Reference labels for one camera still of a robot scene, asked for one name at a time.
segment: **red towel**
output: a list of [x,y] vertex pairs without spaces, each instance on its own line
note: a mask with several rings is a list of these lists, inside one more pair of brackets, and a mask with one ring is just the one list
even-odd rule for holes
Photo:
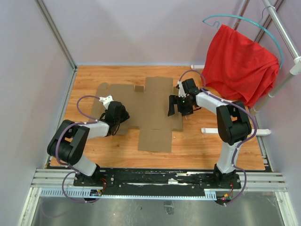
[[207,86],[225,99],[242,100],[253,107],[273,88],[278,59],[241,33],[222,25],[214,36],[203,75]]

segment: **flattened cardboard box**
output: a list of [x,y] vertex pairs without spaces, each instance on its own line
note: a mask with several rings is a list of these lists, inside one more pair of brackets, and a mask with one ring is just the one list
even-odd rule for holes
[[[130,115],[130,119],[120,125],[117,135],[140,129],[138,150],[152,152],[171,152],[172,131],[183,130],[180,113],[167,116],[171,94],[177,94],[173,79],[164,77],[146,78],[145,87],[102,83],[96,92],[98,97],[112,95]],[[99,118],[104,111],[103,104],[96,99],[91,115]]]

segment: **wooden floor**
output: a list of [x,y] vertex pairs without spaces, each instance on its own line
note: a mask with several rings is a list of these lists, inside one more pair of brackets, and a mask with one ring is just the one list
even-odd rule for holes
[[[174,85],[183,72],[184,66],[81,66],[79,67],[65,119],[87,121],[76,109],[77,100],[84,95],[94,95],[100,83],[124,83],[143,86],[146,77],[172,77]],[[193,77],[200,87],[196,73]],[[80,107],[90,114],[92,98],[82,100]],[[196,111],[183,119],[183,132],[173,132],[172,152],[156,153],[138,151],[139,130],[131,129],[126,136],[97,137],[87,141],[84,154],[101,167],[125,168],[177,168],[212,169],[221,152],[221,139],[218,135],[204,135],[202,127],[216,128],[216,116],[206,109]],[[58,165],[56,159],[52,166]],[[237,165],[246,170],[264,170],[257,140],[245,143],[240,151]]]

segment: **gray wall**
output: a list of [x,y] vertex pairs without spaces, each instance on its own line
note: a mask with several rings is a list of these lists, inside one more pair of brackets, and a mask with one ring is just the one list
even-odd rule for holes
[[[80,65],[203,64],[217,30],[202,19],[211,14],[237,14],[242,2],[45,0]],[[234,24],[233,19],[218,19]]]
[[[301,2],[300,0],[286,1],[279,15],[296,46],[301,50]],[[274,25],[269,29],[279,40],[284,52],[284,65],[280,70],[277,82],[284,78],[293,66],[286,45],[282,41]],[[277,49],[268,36],[265,36],[261,44],[278,56]],[[259,113],[262,127],[270,128],[272,134],[264,137],[272,165],[275,171],[282,172],[287,183],[289,195],[295,213],[301,223],[301,77],[296,76],[291,80],[276,97],[274,97]]]
[[0,219],[17,224],[71,68],[33,0],[0,3]]

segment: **clothes hanger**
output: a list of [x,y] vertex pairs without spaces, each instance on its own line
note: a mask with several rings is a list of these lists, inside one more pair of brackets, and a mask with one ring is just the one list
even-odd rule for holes
[[282,52],[282,49],[281,49],[281,47],[280,47],[280,45],[279,45],[279,42],[278,42],[278,41],[276,40],[276,38],[271,34],[271,32],[269,32],[267,29],[265,29],[263,26],[261,26],[259,23],[255,22],[255,21],[253,21],[253,20],[250,20],[250,19],[248,19],[248,18],[246,18],[246,17],[243,17],[243,16],[237,16],[237,15],[232,15],[232,14],[214,14],[214,15],[211,15],[211,16],[206,17],[206,18],[203,20],[203,22],[204,22],[205,24],[211,26],[211,27],[214,27],[214,26],[217,24],[217,27],[216,27],[216,28],[219,29],[219,28],[220,28],[220,24],[221,24],[219,21],[215,21],[213,24],[210,24],[210,23],[208,23],[208,22],[206,21],[206,20],[209,19],[209,18],[212,18],[212,17],[219,17],[219,16],[233,17],[233,18],[241,19],[241,20],[247,21],[247,22],[249,22],[249,23],[251,23],[251,24],[254,24],[255,26],[257,26],[257,27],[259,27],[260,29],[264,30],[264,31],[272,38],[272,40],[274,41],[274,43],[275,43],[276,46],[277,46],[277,49],[278,49],[278,51],[279,51],[279,53],[280,53],[280,58],[281,58],[279,68],[282,67],[282,64],[283,64],[283,52]]

